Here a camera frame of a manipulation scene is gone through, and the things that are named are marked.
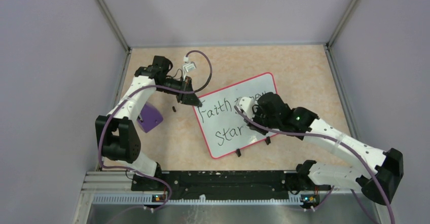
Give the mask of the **red framed whiteboard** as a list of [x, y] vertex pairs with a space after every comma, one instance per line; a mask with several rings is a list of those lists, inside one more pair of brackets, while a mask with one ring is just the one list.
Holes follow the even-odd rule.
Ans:
[[201, 107], [194, 113], [212, 158], [218, 159], [252, 144], [264, 141], [274, 133], [262, 135], [249, 129], [234, 106], [241, 97], [256, 101], [268, 92], [277, 92], [272, 73], [266, 72], [199, 97]]

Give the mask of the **purple wedge eraser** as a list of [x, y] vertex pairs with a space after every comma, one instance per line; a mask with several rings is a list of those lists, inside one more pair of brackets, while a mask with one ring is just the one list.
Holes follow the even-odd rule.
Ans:
[[148, 133], [163, 122], [161, 113], [151, 104], [146, 103], [141, 109], [137, 123], [144, 133]]

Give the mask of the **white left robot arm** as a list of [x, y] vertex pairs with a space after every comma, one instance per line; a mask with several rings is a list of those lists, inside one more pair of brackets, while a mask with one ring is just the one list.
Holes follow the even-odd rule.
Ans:
[[136, 130], [139, 119], [143, 118], [141, 110], [156, 91], [175, 95], [181, 104], [202, 106], [193, 90], [192, 79], [187, 76], [187, 72], [196, 69], [195, 63], [184, 57], [180, 79], [168, 75], [172, 67], [172, 62], [164, 56], [155, 56], [151, 65], [139, 67], [119, 103], [95, 121], [99, 157], [121, 162], [127, 170], [144, 175], [143, 183], [150, 190], [159, 189], [163, 177], [156, 172], [157, 162], [141, 152]]

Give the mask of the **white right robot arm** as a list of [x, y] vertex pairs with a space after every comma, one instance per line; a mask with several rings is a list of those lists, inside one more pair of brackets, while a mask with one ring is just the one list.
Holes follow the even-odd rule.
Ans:
[[349, 164], [345, 167], [306, 160], [296, 167], [301, 188], [338, 186], [361, 191], [380, 205], [392, 202], [404, 175], [403, 154], [397, 149], [383, 151], [362, 143], [304, 107], [290, 108], [273, 92], [263, 94], [257, 101], [243, 97], [236, 105], [251, 130], [263, 135], [273, 132], [296, 137]]

